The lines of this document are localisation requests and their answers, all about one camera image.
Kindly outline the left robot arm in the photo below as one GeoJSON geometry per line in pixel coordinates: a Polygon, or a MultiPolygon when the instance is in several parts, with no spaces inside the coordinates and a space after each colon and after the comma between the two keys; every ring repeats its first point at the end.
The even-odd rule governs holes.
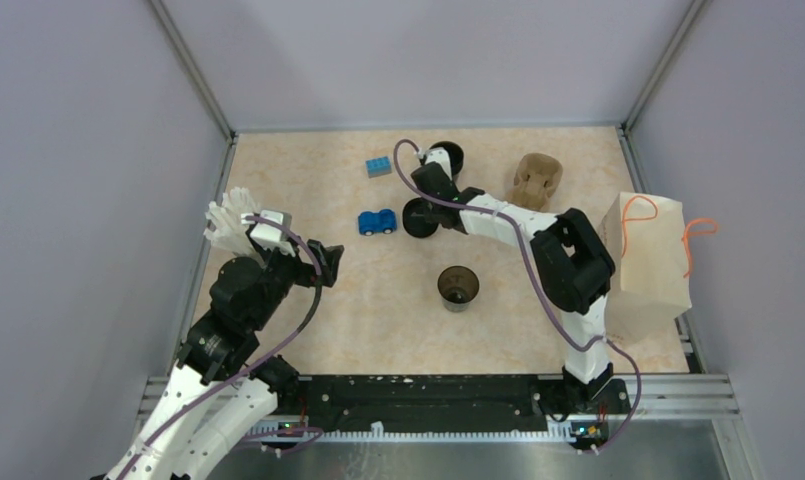
{"type": "Polygon", "coordinates": [[[305,328],[334,285],[341,245],[311,240],[308,261],[258,247],[223,264],[209,310],[181,344],[167,386],[107,479],[205,479],[262,418],[297,404],[295,370],[275,351],[249,365],[257,338],[290,290],[311,288],[305,328]]]}

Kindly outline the single black coffee cup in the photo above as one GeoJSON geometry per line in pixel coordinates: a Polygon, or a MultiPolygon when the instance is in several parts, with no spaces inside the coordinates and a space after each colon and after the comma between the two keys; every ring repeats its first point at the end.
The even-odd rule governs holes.
{"type": "Polygon", "coordinates": [[[437,279],[437,289],[444,308],[453,313],[467,310],[480,291],[476,273],[466,266],[444,269],[437,279]]]}

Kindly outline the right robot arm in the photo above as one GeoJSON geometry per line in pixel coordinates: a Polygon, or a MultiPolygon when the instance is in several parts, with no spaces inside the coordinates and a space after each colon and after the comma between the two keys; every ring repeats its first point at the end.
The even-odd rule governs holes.
{"type": "Polygon", "coordinates": [[[403,182],[441,226],[519,250],[535,294],[567,344],[565,400],[578,412],[592,411],[613,376],[605,308],[615,263],[587,216],[575,208],[536,212],[474,187],[459,190],[436,163],[420,166],[403,182]]]}

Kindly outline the black cup lid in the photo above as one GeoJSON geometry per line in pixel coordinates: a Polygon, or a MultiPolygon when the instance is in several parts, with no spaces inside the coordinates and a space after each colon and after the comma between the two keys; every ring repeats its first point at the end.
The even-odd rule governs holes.
{"type": "Polygon", "coordinates": [[[439,224],[428,218],[429,213],[426,200],[414,198],[408,201],[402,212],[402,223],[405,232],[418,239],[428,238],[435,234],[439,224]]]}

